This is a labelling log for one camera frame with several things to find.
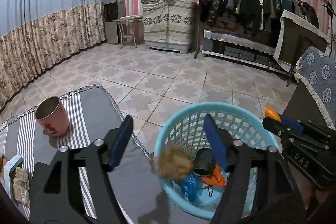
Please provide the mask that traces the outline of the orange plastic bag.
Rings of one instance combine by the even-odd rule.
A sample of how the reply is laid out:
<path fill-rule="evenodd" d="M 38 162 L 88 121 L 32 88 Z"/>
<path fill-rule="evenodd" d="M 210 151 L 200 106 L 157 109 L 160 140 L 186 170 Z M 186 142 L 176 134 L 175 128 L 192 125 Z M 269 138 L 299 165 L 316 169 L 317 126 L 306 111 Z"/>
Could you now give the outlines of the orange plastic bag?
<path fill-rule="evenodd" d="M 211 175 L 201 177 L 203 184 L 224 188 L 226 186 L 226 179 L 222 175 L 221 170 L 221 167 L 218 164 L 215 164 L 215 168 Z"/>

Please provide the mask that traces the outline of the printed snack wrapper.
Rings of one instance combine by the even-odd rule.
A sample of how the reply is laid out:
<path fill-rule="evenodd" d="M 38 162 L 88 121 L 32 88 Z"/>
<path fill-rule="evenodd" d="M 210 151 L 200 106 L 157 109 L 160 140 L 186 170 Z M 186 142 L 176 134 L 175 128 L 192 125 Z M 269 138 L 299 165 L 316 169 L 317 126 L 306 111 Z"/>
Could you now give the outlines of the printed snack wrapper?
<path fill-rule="evenodd" d="M 26 207 L 30 207 L 30 182 L 29 174 L 26 169 L 16 167 L 15 176 L 13 178 L 14 198 L 17 202 Z"/>

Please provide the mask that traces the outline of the black mesh cup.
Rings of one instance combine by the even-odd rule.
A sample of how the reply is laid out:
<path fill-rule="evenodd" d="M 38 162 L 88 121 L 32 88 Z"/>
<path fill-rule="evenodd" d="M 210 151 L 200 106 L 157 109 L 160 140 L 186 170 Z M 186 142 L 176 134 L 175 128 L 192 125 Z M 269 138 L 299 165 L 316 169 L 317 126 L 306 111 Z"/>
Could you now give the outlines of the black mesh cup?
<path fill-rule="evenodd" d="M 193 173 L 199 177 L 206 177 L 212 174 L 215 168 L 215 158 L 210 148 L 202 148 L 197 151 Z"/>

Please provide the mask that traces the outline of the white blue paper packet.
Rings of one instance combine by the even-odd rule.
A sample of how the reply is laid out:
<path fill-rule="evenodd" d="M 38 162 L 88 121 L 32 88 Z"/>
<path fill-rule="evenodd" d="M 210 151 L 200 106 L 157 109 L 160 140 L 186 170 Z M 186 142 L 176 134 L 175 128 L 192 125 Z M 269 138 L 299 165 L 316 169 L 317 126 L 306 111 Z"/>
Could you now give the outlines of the white blue paper packet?
<path fill-rule="evenodd" d="M 22 162 L 23 158 L 19 155 L 15 155 L 4 166 L 5 191 L 11 200 L 14 197 L 11 174 L 15 171 L 16 167 L 22 164 Z"/>

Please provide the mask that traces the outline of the blue plastic bag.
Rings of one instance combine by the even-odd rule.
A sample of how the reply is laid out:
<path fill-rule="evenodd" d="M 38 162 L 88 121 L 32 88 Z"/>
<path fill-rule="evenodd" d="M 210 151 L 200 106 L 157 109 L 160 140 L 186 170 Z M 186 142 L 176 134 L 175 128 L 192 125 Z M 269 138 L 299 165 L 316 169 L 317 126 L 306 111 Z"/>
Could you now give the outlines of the blue plastic bag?
<path fill-rule="evenodd" d="M 194 173 L 190 173 L 186 178 L 179 182 L 182 194 L 190 203 L 197 201 L 202 185 L 202 179 Z"/>

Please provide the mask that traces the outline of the brown paper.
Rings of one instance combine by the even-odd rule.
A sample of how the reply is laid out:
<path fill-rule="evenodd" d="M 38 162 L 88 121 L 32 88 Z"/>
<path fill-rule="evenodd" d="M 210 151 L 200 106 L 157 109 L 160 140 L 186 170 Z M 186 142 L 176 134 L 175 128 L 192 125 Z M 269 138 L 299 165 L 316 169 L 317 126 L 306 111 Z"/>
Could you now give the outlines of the brown paper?
<path fill-rule="evenodd" d="M 165 180 L 180 182 L 192 172 L 194 163 L 178 147 L 167 147 L 157 157 L 157 174 Z"/>

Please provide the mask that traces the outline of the orange fruit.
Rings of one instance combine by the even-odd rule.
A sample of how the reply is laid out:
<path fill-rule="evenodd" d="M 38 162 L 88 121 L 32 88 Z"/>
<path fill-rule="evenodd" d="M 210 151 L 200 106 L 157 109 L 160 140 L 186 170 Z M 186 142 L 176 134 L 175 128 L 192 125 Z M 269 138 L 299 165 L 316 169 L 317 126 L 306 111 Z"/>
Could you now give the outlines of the orange fruit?
<path fill-rule="evenodd" d="M 265 106 L 265 117 L 281 122 L 280 115 L 276 112 L 276 110 L 268 105 Z"/>

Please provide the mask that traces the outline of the blue floral sofa cover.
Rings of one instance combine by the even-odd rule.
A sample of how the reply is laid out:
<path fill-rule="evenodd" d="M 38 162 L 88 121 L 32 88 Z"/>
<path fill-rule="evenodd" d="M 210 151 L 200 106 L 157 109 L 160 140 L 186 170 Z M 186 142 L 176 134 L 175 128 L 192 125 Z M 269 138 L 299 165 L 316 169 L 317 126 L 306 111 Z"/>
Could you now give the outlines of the blue floral sofa cover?
<path fill-rule="evenodd" d="M 294 77 L 303 82 L 327 126 L 335 130 L 335 62 L 315 47 L 309 47 L 296 63 Z"/>

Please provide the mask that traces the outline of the pink metal mug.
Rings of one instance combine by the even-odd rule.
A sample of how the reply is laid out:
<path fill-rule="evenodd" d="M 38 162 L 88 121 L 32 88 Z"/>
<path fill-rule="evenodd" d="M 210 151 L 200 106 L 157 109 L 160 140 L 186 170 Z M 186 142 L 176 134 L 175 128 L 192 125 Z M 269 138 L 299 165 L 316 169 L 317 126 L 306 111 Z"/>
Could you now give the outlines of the pink metal mug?
<path fill-rule="evenodd" d="M 48 136 L 64 136 L 70 127 L 67 112 L 57 96 L 47 98 L 40 103 L 34 117 L 42 126 L 43 133 Z"/>

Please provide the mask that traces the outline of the teal plastic basket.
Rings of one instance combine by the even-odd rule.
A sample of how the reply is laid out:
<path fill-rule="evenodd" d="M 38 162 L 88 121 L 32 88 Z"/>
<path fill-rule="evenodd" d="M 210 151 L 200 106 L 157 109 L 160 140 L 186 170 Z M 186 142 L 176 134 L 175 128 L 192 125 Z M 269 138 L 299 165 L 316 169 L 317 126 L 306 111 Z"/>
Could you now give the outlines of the teal plastic basket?
<path fill-rule="evenodd" d="M 257 116 L 227 103 L 196 103 L 183 108 L 165 122 L 155 142 L 154 156 L 159 157 L 167 148 L 175 148 L 188 156 L 194 170 L 180 182 L 161 178 L 162 190 L 183 211 L 210 220 L 230 175 L 215 162 L 204 130 L 206 115 L 212 116 L 217 126 L 227 130 L 231 137 L 251 148 L 278 148 L 279 145 L 275 137 L 263 128 Z"/>

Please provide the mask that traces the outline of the low bench with lace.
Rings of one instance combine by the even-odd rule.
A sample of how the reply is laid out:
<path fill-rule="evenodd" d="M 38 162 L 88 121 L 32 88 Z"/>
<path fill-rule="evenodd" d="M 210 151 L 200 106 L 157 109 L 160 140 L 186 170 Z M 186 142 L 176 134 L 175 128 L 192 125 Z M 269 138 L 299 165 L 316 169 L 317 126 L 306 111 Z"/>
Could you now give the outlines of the low bench with lace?
<path fill-rule="evenodd" d="M 287 74 L 294 66 L 276 57 L 276 49 L 248 38 L 216 29 L 203 31 L 202 54 L 220 57 L 258 67 L 266 71 Z"/>

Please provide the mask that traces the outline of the clothes rack with garments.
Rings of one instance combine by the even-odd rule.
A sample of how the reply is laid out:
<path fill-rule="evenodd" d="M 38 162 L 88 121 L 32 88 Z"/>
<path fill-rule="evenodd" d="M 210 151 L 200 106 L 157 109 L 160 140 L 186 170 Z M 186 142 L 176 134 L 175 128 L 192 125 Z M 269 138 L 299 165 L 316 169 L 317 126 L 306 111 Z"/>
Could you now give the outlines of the clothes rack with garments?
<path fill-rule="evenodd" d="M 281 27 L 280 18 L 284 10 L 319 28 L 315 9 L 300 0 L 192 1 L 201 8 L 200 21 L 205 24 L 205 29 L 230 32 L 275 49 Z"/>

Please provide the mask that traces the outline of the cloth covered cabinet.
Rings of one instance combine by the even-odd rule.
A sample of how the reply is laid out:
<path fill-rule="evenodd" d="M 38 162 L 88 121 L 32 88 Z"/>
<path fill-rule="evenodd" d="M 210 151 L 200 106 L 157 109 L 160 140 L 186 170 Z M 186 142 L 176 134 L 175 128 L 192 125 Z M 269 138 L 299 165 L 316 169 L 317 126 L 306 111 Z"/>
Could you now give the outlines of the cloth covered cabinet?
<path fill-rule="evenodd" d="M 189 53 L 195 34 L 191 0 L 143 0 L 143 36 L 148 50 Z"/>

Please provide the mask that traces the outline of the blue floral curtain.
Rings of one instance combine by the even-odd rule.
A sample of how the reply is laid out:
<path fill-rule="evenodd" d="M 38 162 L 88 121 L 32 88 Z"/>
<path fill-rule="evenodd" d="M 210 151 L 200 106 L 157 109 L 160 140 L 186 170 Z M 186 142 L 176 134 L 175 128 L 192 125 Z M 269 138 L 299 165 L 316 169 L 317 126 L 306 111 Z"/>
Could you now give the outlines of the blue floral curtain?
<path fill-rule="evenodd" d="M 104 40 L 103 0 L 1 0 L 1 104 Z"/>

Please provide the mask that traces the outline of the grey water dispenser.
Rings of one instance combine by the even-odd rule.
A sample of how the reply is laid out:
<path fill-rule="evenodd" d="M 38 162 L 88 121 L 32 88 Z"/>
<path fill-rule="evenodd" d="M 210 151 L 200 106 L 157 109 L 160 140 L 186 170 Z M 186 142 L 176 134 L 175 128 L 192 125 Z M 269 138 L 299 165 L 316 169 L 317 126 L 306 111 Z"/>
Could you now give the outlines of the grey water dispenser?
<path fill-rule="evenodd" d="M 126 15 L 125 0 L 104 0 L 104 27 L 108 44 L 120 43 L 120 32 L 116 20 Z"/>

